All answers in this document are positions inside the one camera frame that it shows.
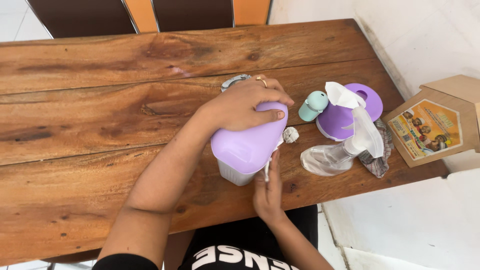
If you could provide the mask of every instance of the purple round lid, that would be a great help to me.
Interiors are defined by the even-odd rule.
[[[287,107],[278,102],[257,105],[257,111],[282,110],[285,117],[243,131],[219,129],[212,136],[213,155],[243,174],[259,171],[265,166],[287,125]]]
[[[377,120],[384,109],[378,94],[368,86],[362,84],[347,84],[345,88],[361,96],[367,106],[365,110],[370,115],[372,122]],[[328,102],[325,110],[317,117],[322,133],[335,141],[342,141],[353,136],[353,129],[343,129],[353,124],[352,109],[334,106]]]

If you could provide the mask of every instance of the gold ring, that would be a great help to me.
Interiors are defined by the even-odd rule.
[[[265,80],[262,79],[262,77],[258,76],[257,81],[262,81],[264,84],[265,84],[265,88],[267,88],[267,82]]]

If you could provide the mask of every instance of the printed poster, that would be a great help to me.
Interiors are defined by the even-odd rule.
[[[424,99],[388,121],[413,160],[463,145],[460,113]]]

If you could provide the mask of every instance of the spray bottle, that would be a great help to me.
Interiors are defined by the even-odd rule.
[[[352,110],[354,135],[337,145],[320,145],[305,150],[302,166],[321,176],[332,176],[352,167],[353,159],[368,150],[374,158],[384,153],[384,143],[368,112],[358,106]]]

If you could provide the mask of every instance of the cardboard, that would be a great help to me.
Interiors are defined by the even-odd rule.
[[[470,149],[480,153],[480,80],[457,75],[420,89],[382,118],[407,165]]]

